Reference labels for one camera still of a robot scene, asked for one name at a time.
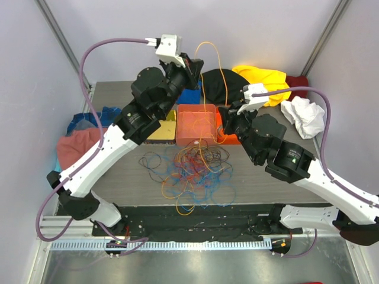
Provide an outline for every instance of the red fabric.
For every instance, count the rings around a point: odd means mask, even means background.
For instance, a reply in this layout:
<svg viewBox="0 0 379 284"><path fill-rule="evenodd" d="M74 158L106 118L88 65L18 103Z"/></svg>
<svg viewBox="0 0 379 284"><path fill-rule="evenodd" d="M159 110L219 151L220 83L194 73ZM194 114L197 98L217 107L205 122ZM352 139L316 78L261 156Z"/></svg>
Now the red fabric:
<svg viewBox="0 0 379 284"><path fill-rule="evenodd" d="M100 139L99 128L74 131L70 137L61 137L56 150L62 170L76 163Z"/></svg>
<svg viewBox="0 0 379 284"><path fill-rule="evenodd" d="M285 77L285 82L287 83L287 85L290 88L292 88L292 87L308 87L309 86L308 79L305 76L303 76L303 75L301 75L299 77L286 76ZM307 91L295 91L295 92L291 92L291 95L288 98L288 101L292 101L292 99L295 96L299 96L299 97L305 99L307 97L307 94L308 94Z"/></svg>

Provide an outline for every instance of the orange plastic basket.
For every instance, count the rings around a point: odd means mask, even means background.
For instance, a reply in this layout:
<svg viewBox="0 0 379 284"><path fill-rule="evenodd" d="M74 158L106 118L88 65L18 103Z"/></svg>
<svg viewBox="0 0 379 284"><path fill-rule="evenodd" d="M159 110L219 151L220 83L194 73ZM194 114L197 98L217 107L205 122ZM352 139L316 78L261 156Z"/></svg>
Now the orange plastic basket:
<svg viewBox="0 0 379 284"><path fill-rule="evenodd" d="M176 144L214 145L217 141L214 105L178 105Z"/></svg>

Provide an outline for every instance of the pink towel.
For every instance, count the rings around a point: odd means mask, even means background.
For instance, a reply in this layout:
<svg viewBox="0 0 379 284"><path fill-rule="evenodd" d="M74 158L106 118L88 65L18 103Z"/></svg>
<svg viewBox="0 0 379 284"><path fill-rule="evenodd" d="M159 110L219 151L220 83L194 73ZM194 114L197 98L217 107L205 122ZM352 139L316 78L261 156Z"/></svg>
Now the pink towel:
<svg viewBox="0 0 379 284"><path fill-rule="evenodd" d="M74 131L70 137L61 137L56 150L62 170L75 164L100 139L99 128Z"/></svg>

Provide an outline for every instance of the gray wall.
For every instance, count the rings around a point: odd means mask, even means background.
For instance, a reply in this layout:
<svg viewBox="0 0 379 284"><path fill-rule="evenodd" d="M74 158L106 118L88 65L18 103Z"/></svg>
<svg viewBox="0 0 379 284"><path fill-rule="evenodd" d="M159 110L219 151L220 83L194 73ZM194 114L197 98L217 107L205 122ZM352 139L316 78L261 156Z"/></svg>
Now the gray wall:
<svg viewBox="0 0 379 284"><path fill-rule="evenodd" d="M0 282L26 283L54 148L83 100L34 1L0 1ZM52 202L46 214L54 210Z"/></svg>
<svg viewBox="0 0 379 284"><path fill-rule="evenodd" d="M374 194L379 193L378 11L377 0L352 1L309 76L332 104L329 168ZM366 251L372 265L379 261L378 244Z"/></svg>
<svg viewBox="0 0 379 284"><path fill-rule="evenodd" d="M202 41L220 50L222 65L251 64L298 75L338 0L48 0L77 57L111 37L183 37L191 57ZM203 70L217 68L211 46L202 46ZM158 65L153 49L113 44L90 55L91 82L135 80L146 66Z"/></svg>

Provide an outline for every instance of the table surface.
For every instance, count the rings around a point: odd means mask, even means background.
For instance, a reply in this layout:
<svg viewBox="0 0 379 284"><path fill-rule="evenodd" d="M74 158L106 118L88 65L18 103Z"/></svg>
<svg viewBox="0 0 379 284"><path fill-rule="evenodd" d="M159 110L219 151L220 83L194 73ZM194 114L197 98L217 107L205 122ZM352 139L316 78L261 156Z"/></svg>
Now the table surface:
<svg viewBox="0 0 379 284"><path fill-rule="evenodd" d="M131 82L98 82L93 104L97 111L102 107L123 108L131 100ZM285 119L279 107L262 108L259 114L271 114L287 127L285 139L297 143L316 154L313 140L303 140L293 125ZM240 145L222 146L229 153L233 176L214 195L214 203L271 204L324 202L317 195L272 178L264 167L254 166ZM119 206L128 205L174 205L175 200L166 199L161 193L161 184L149 177L147 169L139 165L139 159L148 151L160 155L174 155L177 146L142 145L121 158L94 185L93 190L108 202Z"/></svg>

